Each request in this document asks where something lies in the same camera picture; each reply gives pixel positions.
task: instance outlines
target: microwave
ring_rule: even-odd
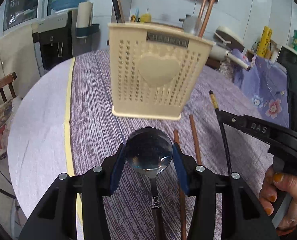
[[[297,51],[290,47],[282,46],[276,62],[286,69],[297,67]]]

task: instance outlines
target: wooden chopstick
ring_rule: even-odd
[[[200,8],[200,12],[199,12],[199,16],[198,19],[201,20],[202,16],[203,16],[203,12],[204,12],[204,8],[205,5],[207,4],[207,0],[203,0],[202,4],[201,4],[201,8]]]
[[[173,131],[174,142],[180,145],[179,133],[177,130]],[[185,194],[179,184],[180,195],[180,221],[181,221],[181,240],[186,240],[186,212],[185,212]]]
[[[191,123],[191,130],[193,135],[193,141],[194,141],[194,148],[195,148],[195,156],[196,156],[196,162],[198,165],[202,165],[202,159],[201,159],[201,152],[199,147],[199,140],[198,140],[198,134],[196,132],[195,123],[193,115],[189,115],[190,123]]]
[[[205,18],[204,18],[201,30],[199,32],[199,37],[201,37],[201,38],[203,37],[205,29],[207,28],[207,23],[210,18],[210,15],[211,15],[211,11],[212,11],[214,2],[215,2],[215,0],[210,0],[209,6],[207,8],[207,13],[205,14]]]

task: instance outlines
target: table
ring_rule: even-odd
[[[62,172],[83,174],[113,155],[120,143],[137,128],[154,126],[173,139],[178,129],[184,154],[195,156],[189,114],[194,115],[202,163],[214,173],[227,174],[222,137],[209,99],[213,90],[219,107],[233,114],[260,117],[257,109],[233,83],[205,66],[179,121],[118,118],[112,115],[109,53],[95,51],[65,61],[43,76],[23,99],[11,127],[8,141],[10,176],[23,212],[29,216],[44,192]],[[72,82],[69,81],[73,71]],[[70,103],[65,117],[66,92]],[[70,151],[66,157],[64,126],[70,124]],[[268,145],[225,127],[233,171],[239,172],[258,194],[264,173],[272,163]],[[168,239],[180,239],[177,177],[173,163],[157,177]],[[104,198],[112,239],[153,239],[150,184],[126,163],[117,191]],[[220,196],[217,206],[220,207]],[[194,209],[194,197],[186,198],[187,231]],[[217,211],[215,239],[220,239],[221,210]],[[83,239],[77,221],[78,239]]]

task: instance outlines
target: spoon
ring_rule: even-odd
[[[134,131],[127,139],[125,156],[130,166],[138,173],[149,177],[152,195],[152,213],[157,240],[166,239],[158,188],[157,174],[164,171],[172,160],[173,148],[170,138],[154,127]]]

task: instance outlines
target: wooden chair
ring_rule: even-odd
[[[15,115],[21,98],[16,97],[12,82],[16,79],[16,74],[13,72],[0,80],[0,93],[4,104],[0,105],[0,160],[7,156],[7,140],[10,133],[11,122],[13,116]],[[11,100],[7,100],[3,87],[6,85],[10,88],[10,93],[12,95]]]
[[[12,74],[9,74],[5,77],[3,77],[1,80],[0,80],[0,93],[1,93],[1,96],[2,96],[2,99],[3,99],[3,102],[5,103],[7,101],[6,99],[6,96],[5,96],[5,93],[4,93],[4,90],[3,90],[3,87],[5,87],[6,85],[9,86],[10,88],[10,93],[12,95],[13,98],[16,97],[15,95],[15,92],[14,92],[14,88],[13,88],[13,85],[12,85],[12,82],[17,78],[15,72],[13,72]]]

